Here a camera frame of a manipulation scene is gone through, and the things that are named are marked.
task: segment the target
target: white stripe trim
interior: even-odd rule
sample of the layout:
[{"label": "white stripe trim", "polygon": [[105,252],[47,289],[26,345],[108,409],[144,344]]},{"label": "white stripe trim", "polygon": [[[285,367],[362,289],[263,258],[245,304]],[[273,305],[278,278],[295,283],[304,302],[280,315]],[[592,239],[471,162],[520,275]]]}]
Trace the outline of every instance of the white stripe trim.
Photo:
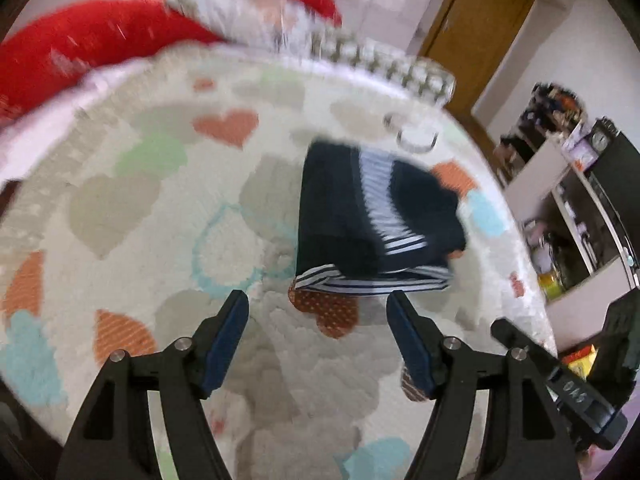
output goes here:
[{"label": "white stripe trim", "polygon": [[313,276],[309,276],[303,280],[296,279],[296,285],[294,288],[301,288],[303,286],[313,285],[314,283],[321,283],[329,278],[338,278],[341,277],[342,274],[338,269],[335,270],[326,270],[325,272],[320,272],[319,274],[314,274]]},{"label": "white stripe trim", "polygon": [[[449,288],[449,284],[443,282],[441,285],[411,285],[402,286],[400,290],[405,292],[420,292],[422,290],[446,290]],[[378,296],[381,294],[391,294],[394,290],[398,290],[397,286],[378,286],[370,289],[366,288],[335,288],[330,285],[314,285],[310,286],[309,290],[316,290],[318,292],[334,292],[335,294],[351,294],[353,296]]]},{"label": "white stripe trim", "polygon": [[298,276],[298,278],[299,279],[306,278],[308,275],[315,274],[316,272],[318,272],[318,270],[323,270],[323,269],[335,269],[335,265],[334,264],[326,264],[326,265],[321,265],[319,267],[313,267],[312,269],[305,270],[305,272],[300,274]]},{"label": "white stripe trim", "polygon": [[372,286],[404,286],[404,285],[429,285],[431,283],[443,283],[445,280],[434,278],[432,280],[416,279],[416,280],[346,280],[344,278],[333,278],[326,280],[323,285],[331,285],[337,288],[341,286],[351,286],[353,288],[368,288]]},{"label": "white stripe trim", "polygon": [[427,242],[420,242],[419,244],[410,245],[407,247],[400,247],[399,249],[394,249],[393,251],[387,251],[386,254],[400,254],[405,253],[407,251],[415,251],[417,249],[421,249],[427,246]]},{"label": "white stripe trim", "polygon": [[389,242],[388,244],[385,244],[385,247],[387,249],[392,249],[394,247],[407,245],[407,244],[412,244],[414,242],[419,242],[421,240],[424,240],[424,236],[415,235],[415,236],[410,236],[408,238],[402,238],[401,240],[398,240],[397,242]]},{"label": "white stripe trim", "polygon": [[[386,254],[398,254],[427,245],[423,235],[411,231],[402,220],[390,192],[394,158],[385,152],[361,149],[359,154],[360,185],[367,216],[373,230],[385,243]],[[404,250],[399,246],[409,247]]]},{"label": "white stripe trim", "polygon": [[444,267],[414,267],[411,269],[412,272],[416,272],[417,274],[430,275],[435,274],[437,276],[442,276],[443,278],[451,278],[453,273],[449,269],[445,269]]},{"label": "white stripe trim", "polygon": [[405,267],[404,269],[398,269],[398,270],[388,270],[387,272],[383,272],[382,275],[385,276],[387,274],[397,274],[398,272],[405,272],[406,270],[412,270],[409,267]]}]

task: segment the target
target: heart pattern rug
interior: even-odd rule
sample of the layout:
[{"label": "heart pattern rug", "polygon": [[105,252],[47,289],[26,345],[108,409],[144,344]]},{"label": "heart pattern rug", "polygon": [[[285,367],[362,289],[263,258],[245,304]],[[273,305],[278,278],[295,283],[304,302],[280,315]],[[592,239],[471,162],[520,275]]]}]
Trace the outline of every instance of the heart pattern rug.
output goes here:
[{"label": "heart pattern rug", "polygon": [[[466,133],[395,88],[310,65],[169,49],[79,118],[22,186],[0,224],[0,373],[61,442],[110,352],[163,349],[241,288],[250,321],[203,402],[232,477],[403,478],[433,403],[408,376],[385,298],[290,289],[317,137],[395,152],[459,194],[468,246],[450,256],[449,289],[411,295],[421,313],[485,351],[499,350],[489,325],[507,316],[554,350],[526,247]],[[434,150],[404,152],[389,113],[437,118]],[[155,396],[150,414],[162,475],[176,478]]]}]

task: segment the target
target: folded clothing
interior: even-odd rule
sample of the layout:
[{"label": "folded clothing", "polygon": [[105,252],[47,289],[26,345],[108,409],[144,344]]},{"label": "folded clothing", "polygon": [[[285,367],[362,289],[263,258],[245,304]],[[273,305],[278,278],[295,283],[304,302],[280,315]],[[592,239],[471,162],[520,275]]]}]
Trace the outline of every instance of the folded clothing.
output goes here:
[{"label": "folded clothing", "polygon": [[465,249],[458,196],[368,148],[316,141],[302,174],[294,288],[356,296],[444,289]]}]

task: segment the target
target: metal screw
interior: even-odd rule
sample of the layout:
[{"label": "metal screw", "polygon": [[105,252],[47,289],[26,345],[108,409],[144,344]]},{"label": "metal screw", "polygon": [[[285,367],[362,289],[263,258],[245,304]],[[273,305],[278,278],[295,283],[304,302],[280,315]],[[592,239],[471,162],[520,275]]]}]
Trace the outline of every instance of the metal screw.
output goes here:
[{"label": "metal screw", "polygon": [[446,337],[442,344],[447,350],[458,350],[462,346],[462,341],[457,337]]},{"label": "metal screw", "polygon": [[118,361],[122,361],[125,355],[127,355],[127,353],[122,348],[120,348],[111,352],[109,359],[114,363],[117,363]]},{"label": "metal screw", "polygon": [[522,348],[512,348],[511,357],[516,359],[516,361],[524,361],[524,359],[527,358],[527,351]]},{"label": "metal screw", "polygon": [[185,350],[188,350],[191,347],[191,338],[190,337],[181,337],[180,339],[178,339],[175,343],[174,346],[180,351],[183,352]]}]

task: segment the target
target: green heart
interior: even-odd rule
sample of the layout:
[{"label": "green heart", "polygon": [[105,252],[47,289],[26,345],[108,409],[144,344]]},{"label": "green heart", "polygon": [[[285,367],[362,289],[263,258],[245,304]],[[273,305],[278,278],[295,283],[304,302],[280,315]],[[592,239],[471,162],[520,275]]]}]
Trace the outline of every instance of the green heart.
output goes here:
[{"label": "green heart", "polygon": [[240,97],[266,101],[276,107],[302,110],[305,105],[305,85],[302,81],[242,83],[233,90]]},{"label": "green heart", "polygon": [[282,81],[299,82],[300,76],[293,70],[279,66],[270,66],[264,69],[260,77],[260,83],[263,84],[279,83]]},{"label": "green heart", "polygon": [[120,155],[114,172],[116,176],[148,173],[164,178],[187,163],[182,143],[164,132],[147,134],[128,152]]},{"label": "green heart", "polygon": [[206,104],[164,103],[134,114],[129,123],[143,136],[164,133],[180,140],[183,144],[194,144],[203,138],[191,125],[194,118],[219,112],[220,107],[211,102]]}]

